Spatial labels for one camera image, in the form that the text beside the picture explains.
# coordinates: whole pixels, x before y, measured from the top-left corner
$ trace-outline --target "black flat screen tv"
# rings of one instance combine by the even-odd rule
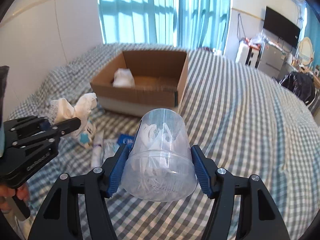
[[[300,28],[286,17],[267,6],[263,28],[293,46],[298,45]]]

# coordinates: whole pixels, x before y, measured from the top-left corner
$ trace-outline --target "bed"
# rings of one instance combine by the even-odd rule
[[[10,119],[45,116],[50,101],[65,97],[72,105],[91,92],[89,81],[126,49],[175,49],[161,45],[107,44],[49,73],[41,87],[15,109]],[[232,174],[258,174],[269,189],[292,240],[299,239],[320,208],[320,130],[302,101],[256,69],[235,64],[205,50],[190,51],[188,80],[180,108],[190,145]],[[133,135],[139,118],[105,111],[99,104],[91,120],[105,138]],[[29,181],[31,220],[58,176],[90,171],[92,151],[63,138],[59,155]],[[200,239],[213,201],[199,185],[186,199],[153,203],[137,199],[121,186],[106,200],[119,239]],[[236,234],[240,198],[229,239]],[[83,195],[79,196],[84,239],[90,238]]]

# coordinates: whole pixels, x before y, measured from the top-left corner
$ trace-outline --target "clear plastic cup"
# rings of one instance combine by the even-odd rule
[[[184,199],[196,188],[183,119],[169,109],[155,109],[142,119],[121,184],[131,195],[155,202]]]

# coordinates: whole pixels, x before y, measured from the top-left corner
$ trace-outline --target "open brown box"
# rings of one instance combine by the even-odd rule
[[[129,68],[135,88],[113,87],[118,68]],[[108,110],[143,116],[155,108],[179,110],[188,75],[185,51],[130,50],[111,60],[91,81],[99,103]]]

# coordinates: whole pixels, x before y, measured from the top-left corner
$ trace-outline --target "silver rivet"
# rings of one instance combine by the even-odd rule
[[[226,171],[226,169],[224,169],[224,168],[219,168],[219,169],[218,169],[218,173],[224,175],[224,174],[227,173],[227,171]]]
[[[260,178],[259,178],[258,175],[253,174],[253,175],[251,176],[251,179],[254,180],[254,181],[258,181]]]
[[[66,179],[67,177],[68,177],[68,174],[66,174],[66,173],[62,173],[60,175],[60,179]]]
[[[102,168],[101,167],[95,167],[94,169],[93,169],[93,172],[94,173],[100,173],[102,171]]]

